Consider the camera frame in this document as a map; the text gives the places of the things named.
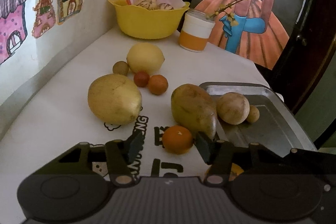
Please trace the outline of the striped orange melon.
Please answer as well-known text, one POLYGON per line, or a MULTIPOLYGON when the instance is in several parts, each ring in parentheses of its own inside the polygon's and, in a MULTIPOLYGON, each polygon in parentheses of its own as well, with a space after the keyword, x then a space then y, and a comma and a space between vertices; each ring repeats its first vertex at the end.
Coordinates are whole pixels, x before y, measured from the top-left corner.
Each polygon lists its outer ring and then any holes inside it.
POLYGON ((235 163, 213 164, 206 171, 204 182, 211 185, 225 184, 243 172, 244 170, 235 163))

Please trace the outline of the yellow lemon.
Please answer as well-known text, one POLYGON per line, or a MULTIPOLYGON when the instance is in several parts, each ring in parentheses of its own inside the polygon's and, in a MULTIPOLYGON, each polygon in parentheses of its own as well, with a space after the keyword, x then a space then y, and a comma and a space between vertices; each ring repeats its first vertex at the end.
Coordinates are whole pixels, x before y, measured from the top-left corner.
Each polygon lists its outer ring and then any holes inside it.
POLYGON ((156 45, 142 42, 131 47, 127 53, 126 61, 133 73, 143 71, 152 75, 160 70, 165 57, 156 45))

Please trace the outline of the small brown kiwi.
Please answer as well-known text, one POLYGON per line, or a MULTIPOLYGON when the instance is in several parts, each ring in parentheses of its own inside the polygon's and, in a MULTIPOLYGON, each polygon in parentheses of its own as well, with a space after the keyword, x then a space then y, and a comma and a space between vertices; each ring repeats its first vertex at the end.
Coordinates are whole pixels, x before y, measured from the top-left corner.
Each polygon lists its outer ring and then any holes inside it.
POLYGON ((129 65, 125 61, 118 61, 113 65, 113 74, 127 76, 129 73, 129 65))

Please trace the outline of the metal tray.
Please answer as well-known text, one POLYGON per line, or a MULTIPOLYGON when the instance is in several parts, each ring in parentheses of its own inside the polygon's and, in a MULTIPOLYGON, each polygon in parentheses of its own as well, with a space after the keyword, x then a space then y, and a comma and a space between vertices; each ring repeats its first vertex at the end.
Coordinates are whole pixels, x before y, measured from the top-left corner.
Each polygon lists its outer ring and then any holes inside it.
POLYGON ((237 147, 258 142, 281 157, 292 148, 317 150, 281 98, 270 88, 260 84, 224 82, 206 82, 200 87, 215 101, 229 92, 240 93, 260 112, 255 123, 230 125, 218 118, 216 140, 227 140, 237 147))

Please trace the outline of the yellow plastic bowl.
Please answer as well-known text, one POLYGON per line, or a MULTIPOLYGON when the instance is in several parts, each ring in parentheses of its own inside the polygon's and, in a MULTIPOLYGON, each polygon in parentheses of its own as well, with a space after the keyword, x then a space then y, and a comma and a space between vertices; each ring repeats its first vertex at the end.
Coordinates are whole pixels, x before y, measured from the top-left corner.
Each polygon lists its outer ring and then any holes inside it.
POLYGON ((189 2, 175 10, 147 10, 128 5, 126 0, 108 0, 116 10, 120 30, 132 38, 155 40, 172 35, 178 28, 189 2))

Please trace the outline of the white orange cup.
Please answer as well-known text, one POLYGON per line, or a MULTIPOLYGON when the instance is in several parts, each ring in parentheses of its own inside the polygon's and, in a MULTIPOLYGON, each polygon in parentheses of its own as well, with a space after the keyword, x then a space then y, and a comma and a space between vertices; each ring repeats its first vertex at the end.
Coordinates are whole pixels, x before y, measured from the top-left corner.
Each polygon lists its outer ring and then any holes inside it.
POLYGON ((203 51, 214 25, 214 20, 208 18, 204 12, 189 9, 185 14, 185 20, 178 39, 179 45, 188 51, 203 51))

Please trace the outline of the yellow flower twig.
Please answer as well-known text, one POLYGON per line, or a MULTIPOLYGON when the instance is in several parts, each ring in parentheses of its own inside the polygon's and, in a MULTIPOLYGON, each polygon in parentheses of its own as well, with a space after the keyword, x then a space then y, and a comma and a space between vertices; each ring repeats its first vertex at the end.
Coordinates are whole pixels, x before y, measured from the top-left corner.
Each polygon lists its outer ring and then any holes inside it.
POLYGON ((213 20, 216 16, 218 16, 220 13, 224 12, 225 16, 227 17, 227 20, 229 21, 229 24, 231 27, 237 26, 238 21, 235 19, 234 13, 227 12, 227 9, 233 9, 238 3, 245 1, 245 0, 234 0, 226 5, 220 5, 212 14, 206 14, 207 19, 213 20))

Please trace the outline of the striped fruit in bowl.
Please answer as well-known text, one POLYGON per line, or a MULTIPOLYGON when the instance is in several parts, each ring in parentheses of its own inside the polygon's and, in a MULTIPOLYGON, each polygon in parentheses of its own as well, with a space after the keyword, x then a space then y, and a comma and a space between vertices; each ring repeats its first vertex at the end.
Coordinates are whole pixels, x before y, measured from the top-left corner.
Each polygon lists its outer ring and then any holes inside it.
POLYGON ((156 10, 158 8, 157 0, 136 0, 134 5, 147 10, 156 10))

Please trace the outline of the small brown longan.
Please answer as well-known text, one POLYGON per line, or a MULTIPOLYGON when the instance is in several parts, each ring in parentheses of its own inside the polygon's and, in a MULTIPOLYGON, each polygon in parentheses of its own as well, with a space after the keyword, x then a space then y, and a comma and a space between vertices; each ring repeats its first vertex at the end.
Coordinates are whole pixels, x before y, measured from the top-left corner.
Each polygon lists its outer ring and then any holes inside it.
POLYGON ((249 108, 249 114, 246 118, 246 121, 249 123, 255 123, 256 121, 258 121, 259 118, 260 118, 259 109, 256 106, 251 105, 249 108))

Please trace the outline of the yellow-green pear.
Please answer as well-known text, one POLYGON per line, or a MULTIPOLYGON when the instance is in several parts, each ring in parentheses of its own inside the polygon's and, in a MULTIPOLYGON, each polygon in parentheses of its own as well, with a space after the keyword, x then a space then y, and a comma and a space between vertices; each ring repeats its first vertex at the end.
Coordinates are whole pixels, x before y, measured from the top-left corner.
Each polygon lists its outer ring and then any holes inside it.
POLYGON ((136 120, 142 95, 135 83, 123 75, 108 74, 95 79, 88 89, 91 112, 105 123, 126 125, 136 120))

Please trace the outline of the small orange tangerine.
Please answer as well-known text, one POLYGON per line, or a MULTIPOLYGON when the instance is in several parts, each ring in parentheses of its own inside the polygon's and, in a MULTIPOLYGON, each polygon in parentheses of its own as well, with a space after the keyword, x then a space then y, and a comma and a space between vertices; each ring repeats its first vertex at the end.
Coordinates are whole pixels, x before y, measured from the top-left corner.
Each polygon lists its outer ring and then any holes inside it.
POLYGON ((187 128, 175 125, 165 130, 162 136, 162 144, 169 153, 182 155, 191 149, 194 141, 187 128))

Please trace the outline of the small orange kumquat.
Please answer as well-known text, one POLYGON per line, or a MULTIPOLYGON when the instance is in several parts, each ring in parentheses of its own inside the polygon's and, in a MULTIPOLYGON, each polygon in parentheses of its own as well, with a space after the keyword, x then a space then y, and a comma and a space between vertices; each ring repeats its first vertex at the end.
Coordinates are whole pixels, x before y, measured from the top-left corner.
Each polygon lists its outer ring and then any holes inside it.
POLYGON ((157 96, 162 95, 167 91, 169 83, 163 75, 153 75, 151 76, 147 88, 149 91, 157 96))

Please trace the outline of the small red fruit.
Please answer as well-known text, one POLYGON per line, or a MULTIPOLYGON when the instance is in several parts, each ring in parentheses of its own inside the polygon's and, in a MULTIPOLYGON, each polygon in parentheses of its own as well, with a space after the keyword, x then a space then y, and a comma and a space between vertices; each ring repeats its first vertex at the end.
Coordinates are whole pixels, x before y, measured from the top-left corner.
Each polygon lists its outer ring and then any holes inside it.
POLYGON ((147 72, 140 71, 134 75, 133 80, 138 87, 145 88, 150 80, 150 76, 147 72))

